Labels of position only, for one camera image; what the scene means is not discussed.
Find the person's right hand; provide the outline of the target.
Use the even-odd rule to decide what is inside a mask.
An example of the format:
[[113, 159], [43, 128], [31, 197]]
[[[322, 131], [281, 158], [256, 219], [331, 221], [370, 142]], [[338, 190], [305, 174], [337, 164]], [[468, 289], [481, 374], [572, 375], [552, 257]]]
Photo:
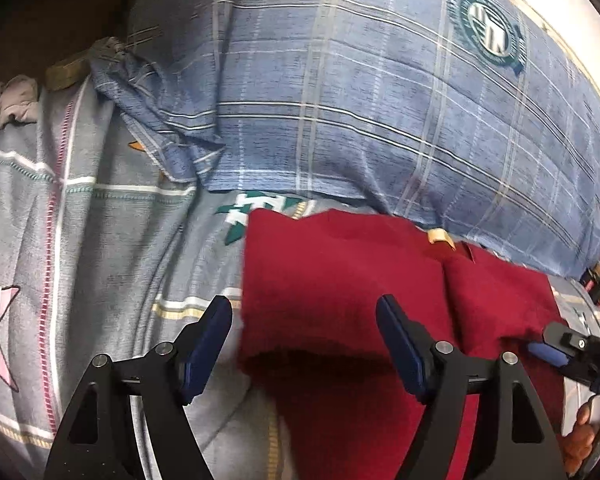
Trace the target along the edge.
[[559, 441], [562, 464], [569, 477], [578, 471], [583, 461], [592, 453], [596, 437], [596, 431], [590, 424], [593, 401], [594, 398], [591, 398], [580, 406], [570, 434], [561, 437]]

